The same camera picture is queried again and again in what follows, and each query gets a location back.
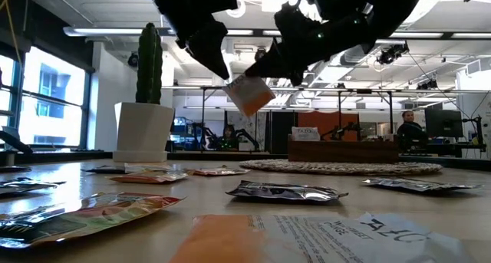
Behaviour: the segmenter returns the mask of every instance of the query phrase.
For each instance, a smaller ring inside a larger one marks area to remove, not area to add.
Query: computer monitor
[[[458,110],[424,111],[428,136],[463,137],[462,116]]]

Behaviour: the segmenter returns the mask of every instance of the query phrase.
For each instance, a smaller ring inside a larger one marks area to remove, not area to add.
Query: wooden box
[[[394,142],[288,141],[288,161],[332,163],[396,163]]]

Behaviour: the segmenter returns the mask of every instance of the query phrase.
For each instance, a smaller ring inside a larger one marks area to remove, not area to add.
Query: table
[[[233,162],[171,161],[187,168],[217,167]],[[187,199],[125,225],[56,245],[27,250],[4,250],[0,262],[163,263],[170,260],[188,235],[193,217],[204,214],[333,215],[356,219],[365,212],[394,212],[429,229],[459,238],[477,262],[491,262],[491,176],[480,171],[444,169],[442,175],[426,176],[437,182],[485,184],[483,189],[458,192],[451,197],[419,196],[361,186],[359,176],[316,176],[254,171],[242,176],[192,176],[169,185],[113,182],[107,175],[83,173],[80,168],[113,164],[103,159],[78,163],[32,166],[29,173],[1,174],[0,180],[29,176],[44,181],[67,181],[57,189],[39,190],[29,195],[2,199],[0,213],[33,209],[40,205],[66,202],[96,192],[142,192]],[[349,192],[334,205],[285,205],[232,201],[224,192],[234,189],[241,179],[259,182],[323,185]]]

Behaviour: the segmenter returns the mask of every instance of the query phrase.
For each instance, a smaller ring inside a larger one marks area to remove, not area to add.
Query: man
[[[428,135],[423,132],[420,124],[414,122],[414,112],[406,110],[402,113],[404,123],[397,130],[397,138],[399,139],[400,147],[404,150],[409,149],[415,143],[426,144]]]

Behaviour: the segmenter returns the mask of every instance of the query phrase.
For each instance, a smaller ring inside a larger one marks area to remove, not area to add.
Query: cactus
[[[141,32],[138,48],[137,103],[160,104],[162,54],[159,33],[149,23]]]

